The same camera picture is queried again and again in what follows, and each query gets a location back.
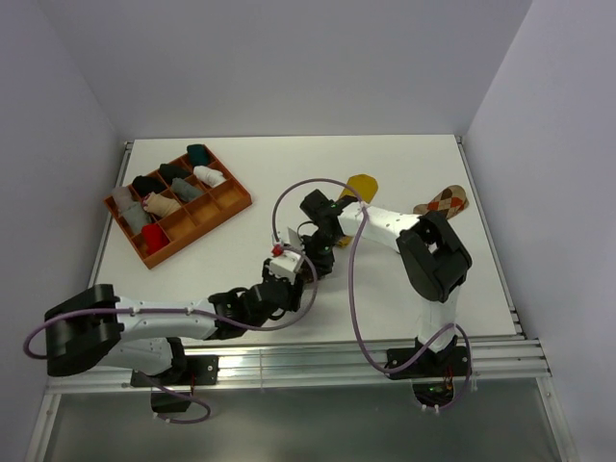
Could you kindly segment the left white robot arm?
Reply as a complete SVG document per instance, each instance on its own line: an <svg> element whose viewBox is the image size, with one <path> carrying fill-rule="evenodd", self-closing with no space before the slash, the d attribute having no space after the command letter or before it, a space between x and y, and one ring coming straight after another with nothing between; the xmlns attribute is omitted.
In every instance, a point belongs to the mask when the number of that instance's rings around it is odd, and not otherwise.
<svg viewBox="0 0 616 462"><path fill-rule="evenodd" d="M261 283L183 303L146 302L97 284L45 314L47 372L72 376L98 365L133 369L166 384L184 379L183 339L226 341L295 312L304 290L301 257L268 258Z"/></svg>

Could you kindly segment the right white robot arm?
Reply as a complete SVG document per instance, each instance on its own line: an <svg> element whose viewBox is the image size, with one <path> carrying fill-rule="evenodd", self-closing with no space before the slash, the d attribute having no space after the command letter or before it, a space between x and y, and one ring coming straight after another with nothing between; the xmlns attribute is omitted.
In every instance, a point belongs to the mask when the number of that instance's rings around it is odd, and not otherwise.
<svg viewBox="0 0 616 462"><path fill-rule="evenodd" d="M459 288L473 261L466 247L440 213L392 212L369 206L354 196L336 201L321 191L310 192L300 210L316 231L300 237L304 252L323 278L333 270L333 247L342 238L364 238L398 252L412 288L422 299L416 346L419 369L440 373L455 349Z"/></svg>

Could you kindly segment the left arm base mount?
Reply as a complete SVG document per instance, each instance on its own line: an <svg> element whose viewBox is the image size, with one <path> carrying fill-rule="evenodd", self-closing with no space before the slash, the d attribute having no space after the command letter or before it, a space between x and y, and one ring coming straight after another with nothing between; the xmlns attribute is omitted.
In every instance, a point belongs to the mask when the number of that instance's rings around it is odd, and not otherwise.
<svg viewBox="0 0 616 462"><path fill-rule="evenodd" d="M184 397L191 396L196 386L215 385L218 380L217 355L196 355L187 356L184 368L176 371L163 372L156 376L144 375L141 372L132 372L130 386L133 388L150 388L150 404L154 412L163 414L179 414L189 409L189 402L186 399L172 397L166 392L154 387L152 382L157 385L169 387L189 387L188 392L180 392Z"/></svg>

